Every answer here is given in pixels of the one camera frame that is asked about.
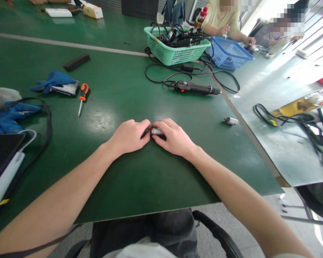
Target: forearm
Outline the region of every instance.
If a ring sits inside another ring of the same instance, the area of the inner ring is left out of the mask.
[[[230,38],[236,42],[243,42],[248,37],[244,35],[242,32],[240,32],[240,30],[237,30],[230,36]]]
[[[207,23],[204,28],[203,28],[203,32],[205,34],[207,34],[208,36],[218,36],[219,35],[219,30],[214,28],[212,25],[210,25],[209,23]]]
[[[71,0],[49,0],[52,4],[67,4],[70,3]]]
[[[265,256],[296,253],[312,257],[280,215],[247,183],[201,148],[187,158],[210,184],[227,209],[255,237]]]
[[[103,144],[57,181],[0,233],[0,253],[38,247],[65,235],[115,158]],[[46,257],[55,247],[31,257]]]
[[[269,46],[271,47],[271,46],[275,45],[276,43],[277,43],[277,40],[270,40]]]

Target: small metal cylinder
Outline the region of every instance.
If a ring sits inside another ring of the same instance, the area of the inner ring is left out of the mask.
[[[238,125],[239,121],[237,119],[234,118],[224,118],[225,123],[230,124],[230,125]]]
[[[165,135],[159,127],[151,128],[151,135]]]

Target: green plastic basket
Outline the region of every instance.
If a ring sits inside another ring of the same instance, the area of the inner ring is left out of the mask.
[[[147,33],[147,46],[151,49],[153,55],[156,56],[164,65],[176,65],[193,60],[197,60],[207,47],[211,46],[211,42],[207,39],[202,40],[200,45],[172,48],[161,42],[159,37],[159,29],[153,27],[145,27],[144,31]],[[167,31],[160,27],[160,34],[166,35]]]

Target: orange screwdriver handle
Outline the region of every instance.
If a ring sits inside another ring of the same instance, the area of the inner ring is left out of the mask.
[[[89,91],[89,86],[86,83],[83,83],[83,85],[80,87],[80,97],[79,99],[82,101],[86,100],[86,94]]]

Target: hand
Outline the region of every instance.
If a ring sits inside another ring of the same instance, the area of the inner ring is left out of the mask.
[[[302,39],[303,36],[294,36],[291,38],[292,45],[296,43],[298,40]]]
[[[152,135],[155,142],[172,154],[182,156],[185,159],[197,148],[189,136],[170,118],[155,122],[154,126],[159,127],[166,136],[166,141],[159,136]]]
[[[29,0],[34,5],[47,4],[48,0]]]
[[[117,158],[125,153],[137,151],[150,140],[150,132],[141,138],[145,129],[149,126],[151,126],[151,123],[147,119],[141,123],[135,122],[133,119],[125,121],[105,144],[109,145],[109,149]]]
[[[246,38],[243,39],[243,43],[245,45],[247,45],[247,46],[251,46],[252,47],[253,45],[255,45],[256,40],[253,37],[246,37]]]
[[[230,28],[231,28],[231,26],[229,26],[229,25],[222,26],[219,29],[219,35],[224,36],[229,31]]]

